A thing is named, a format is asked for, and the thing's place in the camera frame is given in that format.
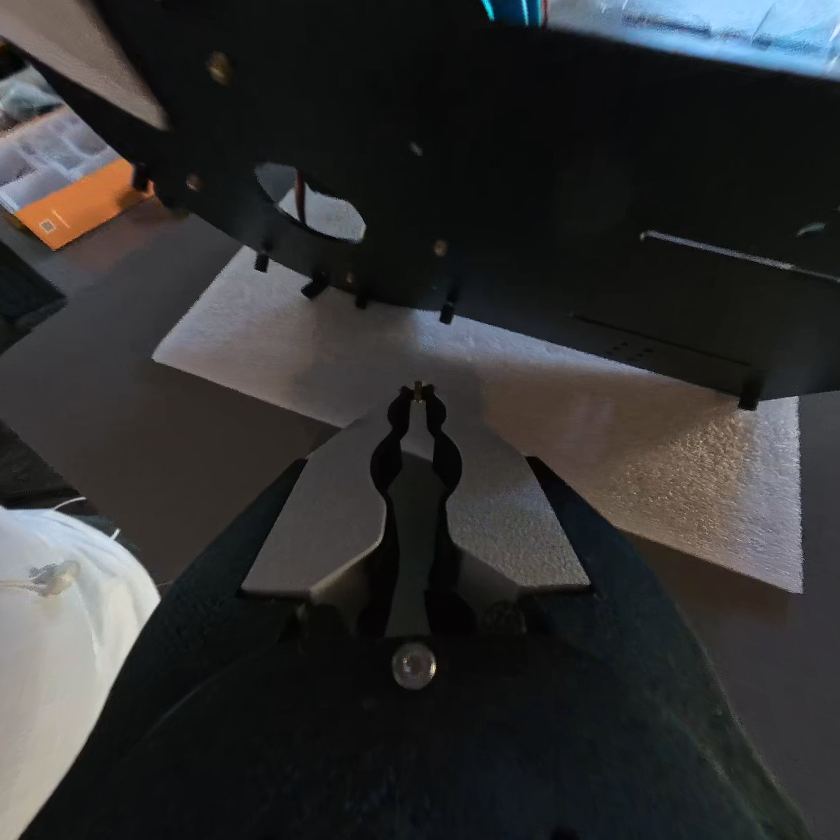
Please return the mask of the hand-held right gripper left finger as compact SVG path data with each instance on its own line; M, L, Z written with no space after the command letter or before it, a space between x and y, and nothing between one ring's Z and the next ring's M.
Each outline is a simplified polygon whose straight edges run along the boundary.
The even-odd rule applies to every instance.
M308 457L245 577L246 596L329 606L351 631L384 634L400 563L389 490L413 402L400 389Z

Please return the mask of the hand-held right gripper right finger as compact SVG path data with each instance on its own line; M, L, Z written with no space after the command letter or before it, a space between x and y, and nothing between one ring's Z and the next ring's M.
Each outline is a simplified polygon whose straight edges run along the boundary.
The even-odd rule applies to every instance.
M424 605L435 635L523 634L520 601L590 579L526 456L489 426L420 391L443 485Z

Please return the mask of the blue and black toy robot arm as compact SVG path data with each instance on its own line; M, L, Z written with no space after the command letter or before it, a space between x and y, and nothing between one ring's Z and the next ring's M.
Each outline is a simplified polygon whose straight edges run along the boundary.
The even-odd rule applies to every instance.
M482 2L23 2L133 183L328 288L763 401L838 392L838 75Z

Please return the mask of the dark desk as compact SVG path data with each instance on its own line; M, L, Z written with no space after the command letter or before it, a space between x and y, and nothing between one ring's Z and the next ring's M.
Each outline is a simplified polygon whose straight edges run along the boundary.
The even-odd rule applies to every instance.
M2 420L176 576L332 428L151 361L237 250L143 203L54 253L2 241L66 307L2 355ZM800 404L805 593L634 538L702 639L731 704L816 838L838 838L838 394Z

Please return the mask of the white foam sheet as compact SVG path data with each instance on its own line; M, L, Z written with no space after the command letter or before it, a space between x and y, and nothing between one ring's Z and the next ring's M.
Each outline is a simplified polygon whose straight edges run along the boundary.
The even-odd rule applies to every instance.
M434 385L535 455L618 528L804 591L799 406L735 398L488 324L364 310L242 248L153 361L343 427L401 385Z

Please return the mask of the person's white clothing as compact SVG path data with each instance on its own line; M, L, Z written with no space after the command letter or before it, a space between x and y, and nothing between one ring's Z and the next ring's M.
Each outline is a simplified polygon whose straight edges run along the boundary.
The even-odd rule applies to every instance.
M160 603L120 530L1 509L1 838L19 838L94 729Z

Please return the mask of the orange storage box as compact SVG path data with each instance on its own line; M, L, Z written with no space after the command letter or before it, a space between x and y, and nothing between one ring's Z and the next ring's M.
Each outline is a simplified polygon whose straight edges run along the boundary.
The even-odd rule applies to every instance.
M152 196L134 169L73 111L58 108L2 135L2 213L51 250Z

